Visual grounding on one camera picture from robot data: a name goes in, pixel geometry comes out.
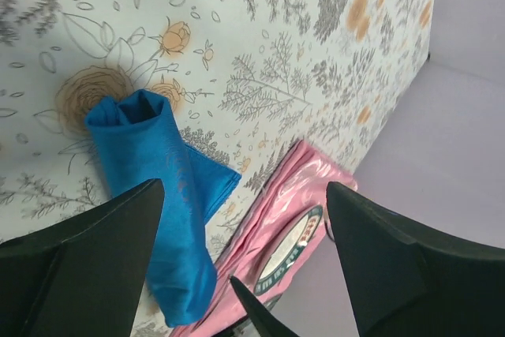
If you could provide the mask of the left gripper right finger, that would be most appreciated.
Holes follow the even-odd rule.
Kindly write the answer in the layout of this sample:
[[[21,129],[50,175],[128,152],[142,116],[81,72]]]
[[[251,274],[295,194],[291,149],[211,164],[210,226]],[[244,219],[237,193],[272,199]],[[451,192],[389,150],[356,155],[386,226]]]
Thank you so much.
[[[504,251],[327,186],[327,210],[361,336],[502,336]]]

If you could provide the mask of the blue cloth napkin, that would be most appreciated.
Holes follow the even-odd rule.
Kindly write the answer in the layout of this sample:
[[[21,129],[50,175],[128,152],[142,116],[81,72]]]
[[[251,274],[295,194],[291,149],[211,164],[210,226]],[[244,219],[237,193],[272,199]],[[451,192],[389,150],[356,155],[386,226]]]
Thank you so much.
[[[159,179],[164,201],[148,289],[168,327],[192,324],[207,311],[217,271],[206,247],[205,225],[241,176],[181,138],[169,100],[138,90],[121,101],[103,98],[85,117],[113,197]]]

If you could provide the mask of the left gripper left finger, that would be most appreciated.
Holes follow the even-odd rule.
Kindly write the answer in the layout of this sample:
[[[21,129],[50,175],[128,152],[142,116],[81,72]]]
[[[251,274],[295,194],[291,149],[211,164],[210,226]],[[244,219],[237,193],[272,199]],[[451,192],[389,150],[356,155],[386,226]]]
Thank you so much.
[[[128,336],[163,207],[159,179],[1,245],[3,336]]]

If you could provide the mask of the floral tablecloth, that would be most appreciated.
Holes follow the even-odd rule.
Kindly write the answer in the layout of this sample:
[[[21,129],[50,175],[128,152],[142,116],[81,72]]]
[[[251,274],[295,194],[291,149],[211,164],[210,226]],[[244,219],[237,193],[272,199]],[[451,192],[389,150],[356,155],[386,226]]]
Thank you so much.
[[[433,0],[1,0],[1,238],[104,198],[96,95],[154,88],[242,178],[219,257],[299,137],[354,170],[428,56]]]

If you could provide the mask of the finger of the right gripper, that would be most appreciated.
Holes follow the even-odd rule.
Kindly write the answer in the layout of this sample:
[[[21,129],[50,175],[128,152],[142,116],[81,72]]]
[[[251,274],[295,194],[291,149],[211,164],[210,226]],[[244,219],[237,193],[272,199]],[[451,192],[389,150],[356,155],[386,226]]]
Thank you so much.
[[[285,324],[277,320],[239,278],[231,276],[230,284],[261,337],[298,337]]]

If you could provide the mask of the white plate green rim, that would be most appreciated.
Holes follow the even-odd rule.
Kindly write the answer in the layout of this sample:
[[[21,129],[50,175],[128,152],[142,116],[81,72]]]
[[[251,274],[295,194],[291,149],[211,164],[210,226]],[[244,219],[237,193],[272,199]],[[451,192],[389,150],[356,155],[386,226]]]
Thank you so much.
[[[253,287],[256,296],[266,294],[282,280],[311,241],[322,218],[323,207],[318,204],[304,210],[281,230],[257,266]]]

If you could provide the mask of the pink floral placemat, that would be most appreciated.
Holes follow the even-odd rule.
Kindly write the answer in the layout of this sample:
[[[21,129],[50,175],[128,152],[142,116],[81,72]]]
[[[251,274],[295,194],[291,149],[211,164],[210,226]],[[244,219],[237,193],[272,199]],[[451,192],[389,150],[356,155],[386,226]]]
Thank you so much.
[[[253,293],[261,256],[281,230],[307,208],[320,204],[323,218],[309,244],[282,280],[266,294],[255,296],[263,304],[277,300],[290,285],[316,247],[326,237],[327,185],[340,182],[357,189],[353,175],[340,168],[324,153],[300,140],[275,169],[230,244],[215,266],[218,281],[208,311],[196,323],[176,327],[173,336],[215,336],[246,317],[246,312],[230,284],[235,276]]]

